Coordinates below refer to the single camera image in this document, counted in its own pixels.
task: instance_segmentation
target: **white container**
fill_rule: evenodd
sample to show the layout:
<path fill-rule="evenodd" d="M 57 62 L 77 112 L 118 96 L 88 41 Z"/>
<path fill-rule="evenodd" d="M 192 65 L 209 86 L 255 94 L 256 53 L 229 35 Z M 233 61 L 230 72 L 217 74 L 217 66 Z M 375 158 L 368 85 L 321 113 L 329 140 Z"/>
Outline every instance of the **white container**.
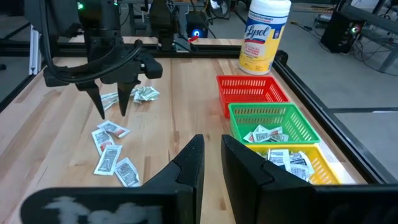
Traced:
<path fill-rule="evenodd" d="M 239 56 L 239 68 L 252 75 L 265 75 L 272 62 L 289 15 L 289 0 L 252 0 Z"/>

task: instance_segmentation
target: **wooden tabletop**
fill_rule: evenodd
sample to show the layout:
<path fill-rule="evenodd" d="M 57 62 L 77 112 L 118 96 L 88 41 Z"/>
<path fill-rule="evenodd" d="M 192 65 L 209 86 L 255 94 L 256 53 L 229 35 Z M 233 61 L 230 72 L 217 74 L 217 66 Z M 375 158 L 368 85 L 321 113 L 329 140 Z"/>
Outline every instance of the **wooden tabletop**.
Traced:
<path fill-rule="evenodd" d="M 126 42 L 135 38 L 126 37 Z M 145 43 L 155 39 L 143 38 Z M 73 41 L 82 41 L 80 37 Z M 240 40 L 202 39 L 197 44 L 240 44 Z M 163 77 L 140 86 L 160 92 L 156 101 L 131 102 L 125 117 L 117 105 L 106 119 L 131 130 L 122 139 L 120 158 L 137 167 L 142 183 L 153 177 L 198 133 L 205 137 L 205 184 L 202 223 L 234 223 L 221 168 L 221 135 L 229 134 L 229 120 L 218 99 L 216 75 L 243 75 L 236 59 L 159 58 Z M 58 58 L 57 65 L 77 66 L 83 58 Z M 302 110 L 323 141 L 320 147 L 339 178 L 346 184 L 364 179 L 326 135 L 308 110 L 283 82 L 273 75 L 290 100 Z M 99 83 L 101 93 L 116 85 Z M 99 155 L 91 132 L 102 123 L 85 92 L 74 85 L 48 88 L 40 73 L 0 114 L 0 223 L 19 223 L 19 208 L 33 192 L 48 187 L 122 187 L 114 176 L 94 175 Z"/>

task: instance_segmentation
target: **gray floor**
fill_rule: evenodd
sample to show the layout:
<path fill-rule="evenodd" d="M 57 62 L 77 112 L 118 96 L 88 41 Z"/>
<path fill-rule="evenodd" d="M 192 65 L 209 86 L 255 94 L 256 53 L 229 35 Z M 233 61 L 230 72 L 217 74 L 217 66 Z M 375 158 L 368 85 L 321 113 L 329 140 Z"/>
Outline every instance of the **gray floor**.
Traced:
<path fill-rule="evenodd" d="M 244 4 L 236 10 L 247 18 Z M 313 25 L 317 13 L 291 12 L 289 21 L 297 21 L 307 26 Z M 127 16 L 123 9 L 121 19 Z M 0 37 L 23 25 L 25 20 L 19 18 L 15 24 L 0 22 Z M 216 19 L 210 29 L 217 38 L 241 39 L 245 25 L 231 13 L 230 20 Z M 126 25 L 122 34 L 129 35 Z M 24 30 L 13 39 L 29 40 L 29 30 Z M 366 67 L 352 55 L 331 54 L 323 50 L 319 40 L 301 28 L 287 24 L 282 36 L 280 49 L 289 54 L 288 65 L 307 84 L 307 86 L 329 108 L 371 108 L 398 107 L 398 77 L 376 72 Z M 365 46 L 365 52 L 379 48 L 374 43 Z M 374 55 L 367 62 L 378 68 L 387 57 L 387 52 Z M 0 71 L 0 101 L 27 76 L 27 58 L 0 58 L 8 69 Z M 398 62 L 388 70 L 398 74 Z M 391 174 L 398 179 L 398 163 L 395 136 L 398 134 L 394 124 L 398 123 L 398 113 L 383 114 L 337 114 L 341 122 L 368 148 L 370 152 L 385 165 Z"/>

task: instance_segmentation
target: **yellow basket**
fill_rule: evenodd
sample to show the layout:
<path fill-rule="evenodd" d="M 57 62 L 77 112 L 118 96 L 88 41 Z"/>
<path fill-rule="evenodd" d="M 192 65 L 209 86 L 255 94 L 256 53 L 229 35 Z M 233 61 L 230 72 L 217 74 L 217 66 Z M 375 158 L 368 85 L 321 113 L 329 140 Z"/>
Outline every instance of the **yellow basket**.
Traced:
<path fill-rule="evenodd" d="M 267 154 L 271 149 L 288 149 L 289 152 L 304 152 L 310 159 L 315 173 L 310 177 L 311 183 L 316 185 L 324 184 L 341 184 L 341 181 L 333 170 L 329 167 L 325 156 L 316 145 L 246 145 L 254 152 L 260 152 L 262 155 Z"/>

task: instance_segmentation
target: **blue light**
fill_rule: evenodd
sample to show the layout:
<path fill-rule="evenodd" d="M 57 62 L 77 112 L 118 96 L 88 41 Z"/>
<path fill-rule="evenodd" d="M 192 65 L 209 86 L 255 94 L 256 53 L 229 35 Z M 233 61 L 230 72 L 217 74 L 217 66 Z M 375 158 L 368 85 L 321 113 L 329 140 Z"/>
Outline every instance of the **blue light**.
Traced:
<path fill-rule="evenodd" d="M 194 37 L 194 36 L 196 36 L 196 35 L 197 35 L 199 38 L 202 37 L 202 36 L 203 36 L 202 30 L 201 30 L 201 29 L 194 29 L 194 30 L 192 31 L 192 37 Z"/>

